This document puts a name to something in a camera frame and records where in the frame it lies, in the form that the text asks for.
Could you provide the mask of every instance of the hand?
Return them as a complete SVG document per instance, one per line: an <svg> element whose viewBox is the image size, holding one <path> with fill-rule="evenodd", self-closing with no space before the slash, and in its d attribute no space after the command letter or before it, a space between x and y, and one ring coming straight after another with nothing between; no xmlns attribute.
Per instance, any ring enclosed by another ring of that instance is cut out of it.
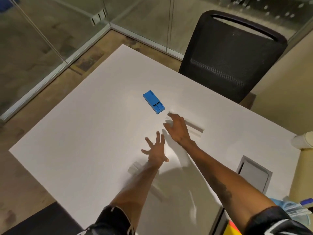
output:
<svg viewBox="0 0 313 235"><path fill-rule="evenodd" d="M184 118L178 114L168 113L167 115L172 118L173 126L171 127L169 123L164 123L163 125L172 139L181 146L184 143L191 142Z"/></svg>
<svg viewBox="0 0 313 235"><path fill-rule="evenodd" d="M162 166L163 162L169 162L169 159L164 154L164 134L161 135L161 142L160 142L160 132L156 132L156 143L150 141L149 138L146 138L146 141L150 147L150 150L141 150L144 154L149 155L148 162L150 162L153 166L160 167Z"/></svg>

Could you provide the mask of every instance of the mesh chair back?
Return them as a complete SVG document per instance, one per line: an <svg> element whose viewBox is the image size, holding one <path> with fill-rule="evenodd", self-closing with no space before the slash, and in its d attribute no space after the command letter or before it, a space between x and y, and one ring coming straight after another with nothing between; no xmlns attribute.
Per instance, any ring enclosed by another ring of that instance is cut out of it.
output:
<svg viewBox="0 0 313 235"><path fill-rule="evenodd" d="M215 18L249 27L255 35ZM179 73L233 100L241 100L287 47L281 34L220 11L203 13L187 47Z"/></svg>

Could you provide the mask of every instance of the white cup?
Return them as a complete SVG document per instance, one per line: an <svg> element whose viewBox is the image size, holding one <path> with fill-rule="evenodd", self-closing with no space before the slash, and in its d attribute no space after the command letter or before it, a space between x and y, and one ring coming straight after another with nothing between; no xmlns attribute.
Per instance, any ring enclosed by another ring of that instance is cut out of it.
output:
<svg viewBox="0 0 313 235"><path fill-rule="evenodd" d="M313 148L313 132L307 132L302 135L297 135L291 140L291 145L297 149Z"/></svg>

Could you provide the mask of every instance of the glass partition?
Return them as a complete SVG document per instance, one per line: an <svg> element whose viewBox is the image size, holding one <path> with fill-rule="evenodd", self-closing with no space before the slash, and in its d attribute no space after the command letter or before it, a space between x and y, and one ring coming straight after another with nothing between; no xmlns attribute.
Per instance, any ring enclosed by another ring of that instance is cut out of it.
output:
<svg viewBox="0 0 313 235"><path fill-rule="evenodd" d="M271 28L290 39L313 16L313 0L175 0L169 48L184 54L199 17L217 10Z"/></svg>
<svg viewBox="0 0 313 235"><path fill-rule="evenodd" d="M165 49L170 1L104 0L104 3L112 24L158 43Z"/></svg>
<svg viewBox="0 0 313 235"><path fill-rule="evenodd" d="M63 63L14 7L0 10L0 115Z"/></svg>
<svg viewBox="0 0 313 235"><path fill-rule="evenodd" d="M104 8L103 0L19 0L18 5L63 59L107 24L91 21Z"/></svg>

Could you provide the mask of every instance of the beige wall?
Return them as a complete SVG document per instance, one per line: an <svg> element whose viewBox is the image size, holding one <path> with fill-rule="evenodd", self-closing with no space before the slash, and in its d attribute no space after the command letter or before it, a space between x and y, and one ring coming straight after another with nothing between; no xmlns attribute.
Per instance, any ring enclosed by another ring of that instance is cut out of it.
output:
<svg viewBox="0 0 313 235"><path fill-rule="evenodd" d="M251 90L253 94L260 94L271 86L280 77L288 72L312 54L313 32L304 37L295 47L285 54L271 69L264 75L260 82Z"/></svg>
<svg viewBox="0 0 313 235"><path fill-rule="evenodd" d="M251 110L296 134L313 131L313 32L276 64L271 77L273 82L256 96ZM302 150L292 201L313 198L312 168L313 149Z"/></svg>
<svg viewBox="0 0 313 235"><path fill-rule="evenodd" d="M276 81L256 96L251 109L296 134L313 131L313 46L308 42L313 43L313 32L280 60L283 69L272 76Z"/></svg>

